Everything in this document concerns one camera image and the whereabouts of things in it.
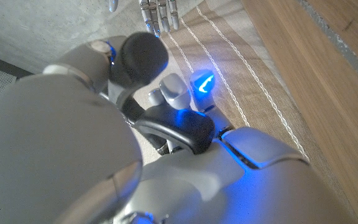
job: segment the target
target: gray metal part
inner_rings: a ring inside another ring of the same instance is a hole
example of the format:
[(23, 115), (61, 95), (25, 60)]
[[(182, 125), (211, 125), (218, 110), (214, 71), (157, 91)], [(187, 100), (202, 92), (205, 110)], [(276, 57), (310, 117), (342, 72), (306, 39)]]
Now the gray metal part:
[(286, 159), (308, 163), (298, 151), (257, 129), (239, 128), (228, 131), (222, 136), (222, 139), (227, 146), (240, 152), (259, 169)]
[(182, 110), (190, 106), (190, 92), (176, 73), (171, 73), (160, 81), (160, 90), (171, 107)]
[(159, 88), (155, 88), (148, 93), (149, 102), (152, 106), (158, 106), (165, 102), (165, 98)]
[(233, 125), (230, 123), (228, 118), (222, 113), (222, 111), (214, 106), (207, 112), (204, 112), (205, 115), (209, 116), (215, 124), (215, 137), (217, 138), (221, 131), (227, 128), (233, 128)]
[(229, 150), (217, 140), (203, 154), (195, 156), (181, 150), (163, 156), (144, 167), (137, 190), (114, 221), (140, 211), (150, 212), (156, 220), (168, 214), (168, 220), (175, 220), (173, 223), (208, 223), (214, 217), (203, 216), (207, 211), (199, 213), (202, 204), (213, 210), (213, 204), (221, 202), (219, 191), (244, 174)]
[[(23, 78), (0, 97), (0, 223), (51, 223), (134, 162), (139, 145), (120, 112), (72, 76)], [(122, 200), (139, 177), (126, 177)]]
[(67, 52), (57, 60), (58, 64), (66, 64), (87, 75), (93, 82), (96, 93), (101, 92), (109, 78), (109, 54), (93, 49), (89, 43), (80, 45)]
[(147, 164), (114, 221), (135, 211), (168, 215), (166, 223), (354, 223), (307, 163), (250, 169), (217, 140), (204, 154), (179, 151)]

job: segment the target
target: robot finger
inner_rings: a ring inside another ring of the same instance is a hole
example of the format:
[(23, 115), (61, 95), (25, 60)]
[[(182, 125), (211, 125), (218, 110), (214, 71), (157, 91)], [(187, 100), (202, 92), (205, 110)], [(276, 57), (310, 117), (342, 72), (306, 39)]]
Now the robot finger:
[(117, 10), (118, 0), (109, 0), (110, 12), (115, 12)]
[(172, 24), (175, 30), (179, 29), (179, 15), (176, 0), (168, 0), (169, 10), (171, 12)]
[(139, 0), (139, 4), (140, 4), (140, 9), (142, 10), (142, 16), (143, 16), (144, 23), (146, 24), (147, 32), (154, 33), (149, 1)]
[(152, 17), (154, 34), (156, 37), (160, 37), (160, 25), (158, 24), (157, 4), (155, 0), (149, 0), (149, 9)]
[(167, 0), (158, 0), (158, 10), (160, 11), (160, 19), (164, 31), (170, 32), (168, 14), (167, 14)]

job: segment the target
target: wooden panel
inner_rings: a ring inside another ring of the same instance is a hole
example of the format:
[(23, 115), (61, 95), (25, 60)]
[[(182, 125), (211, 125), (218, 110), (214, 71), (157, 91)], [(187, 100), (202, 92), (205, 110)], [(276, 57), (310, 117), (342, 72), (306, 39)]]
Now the wooden panel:
[(296, 0), (242, 0), (358, 216), (358, 74)]
[(308, 0), (358, 56), (358, 0)]

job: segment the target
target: blue glowing light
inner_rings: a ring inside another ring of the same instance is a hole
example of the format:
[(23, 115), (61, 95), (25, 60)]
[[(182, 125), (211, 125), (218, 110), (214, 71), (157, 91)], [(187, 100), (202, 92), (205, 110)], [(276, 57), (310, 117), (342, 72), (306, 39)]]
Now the blue glowing light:
[(201, 85), (200, 87), (198, 87), (198, 91), (202, 92), (202, 93), (207, 93), (208, 91), (211, 90), (211, 88), (208, 88), (209, 90), (205, 90), (204, 88), (207, 87), (207, 85), (209, 83), (211, 83), (212, 79), (214, 78), (214, 75), (209, 76)]

